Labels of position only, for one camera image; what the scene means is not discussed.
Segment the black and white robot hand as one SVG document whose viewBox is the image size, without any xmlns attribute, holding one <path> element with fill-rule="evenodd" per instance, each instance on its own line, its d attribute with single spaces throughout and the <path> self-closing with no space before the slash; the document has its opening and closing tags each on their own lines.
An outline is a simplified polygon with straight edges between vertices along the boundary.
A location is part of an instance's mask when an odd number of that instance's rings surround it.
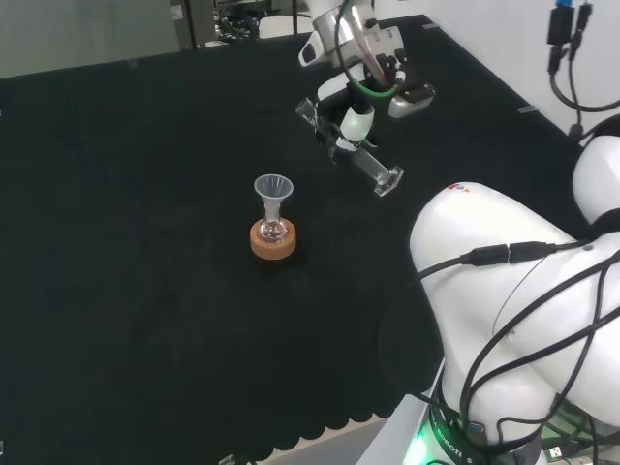
<svg viewBox="0 0 620 465">
<path fill-rule="evenodd" d="M 314 31 L 299 61 L 329 60 L 340 72 L 305 100 L 309 110 L 297 111 L 333 162 L 371 155 L 379 146 L 378 110 L 385 109 L 394 120 L 406 118 L 429 107 L 436 88 L 415 70 L 396 27 L 354 26 L 342 18 L 331 28 L 328 44 L 325 38 Z"/>
</svg>

